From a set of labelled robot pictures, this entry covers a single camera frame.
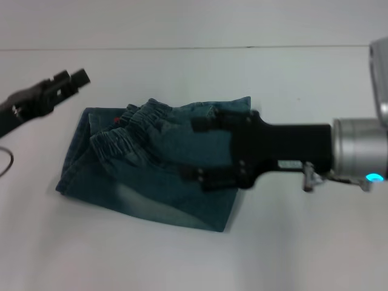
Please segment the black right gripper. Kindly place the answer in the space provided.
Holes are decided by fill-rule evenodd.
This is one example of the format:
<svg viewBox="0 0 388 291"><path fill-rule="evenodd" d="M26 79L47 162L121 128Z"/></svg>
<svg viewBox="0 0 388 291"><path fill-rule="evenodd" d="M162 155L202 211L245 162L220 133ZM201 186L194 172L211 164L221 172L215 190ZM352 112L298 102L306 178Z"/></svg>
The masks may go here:
<svg viewBox="0 0 388 291"><path fill-rule="evenodd" d="M255 111L216 110L192 118L194 132L232 131L232 166L181 166L181 178L198 182L203 191L250 189L268 172L330 172L332 129L328 124L268 124Z"/></svg>

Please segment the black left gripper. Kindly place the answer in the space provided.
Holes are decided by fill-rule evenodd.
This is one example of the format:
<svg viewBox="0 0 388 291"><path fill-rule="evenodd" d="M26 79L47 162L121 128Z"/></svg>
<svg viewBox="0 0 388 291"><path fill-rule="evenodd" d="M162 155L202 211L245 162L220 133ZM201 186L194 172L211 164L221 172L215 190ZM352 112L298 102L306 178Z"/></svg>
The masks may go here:
<svg viewBox="0 0 388 291"><path fill-rule="evenodd" d="M70 84L57 91L58 102L64 102L79 93L79 89L90 83L84 69L70 74L64 70L53 77L56 84ZM45 79L27 89L11 94L0 103L0 138L12 132L24 123L50 114L55 105L44 93L53 87L51 80Z"/></svg>

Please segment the blue denim shorts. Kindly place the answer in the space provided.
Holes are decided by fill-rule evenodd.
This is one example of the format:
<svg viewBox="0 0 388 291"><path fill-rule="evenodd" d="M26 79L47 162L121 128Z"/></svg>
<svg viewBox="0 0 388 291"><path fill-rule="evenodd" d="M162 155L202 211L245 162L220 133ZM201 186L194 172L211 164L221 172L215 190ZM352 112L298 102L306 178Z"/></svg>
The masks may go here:
<svg viewBox="0 0 388 291"><path fill-rule="evenodd" d="M230 133L195 133L194 117L217 110L245 112L250 97L171 107L155 99L124 109L83 111L56 190L70 198L136 218L224 231L237 189L204 192L178 167L227 166Z"/></svg>

